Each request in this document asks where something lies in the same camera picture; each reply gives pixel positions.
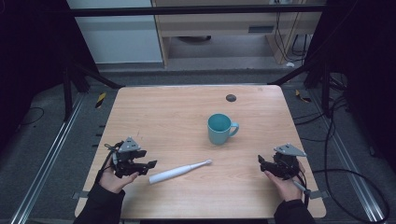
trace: mug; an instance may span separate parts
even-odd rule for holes
[[[239,124],[232,122],[224,114],[214,114],[207,121],[207,130],[210,142],[214,145],[221,145],[238,132]]]

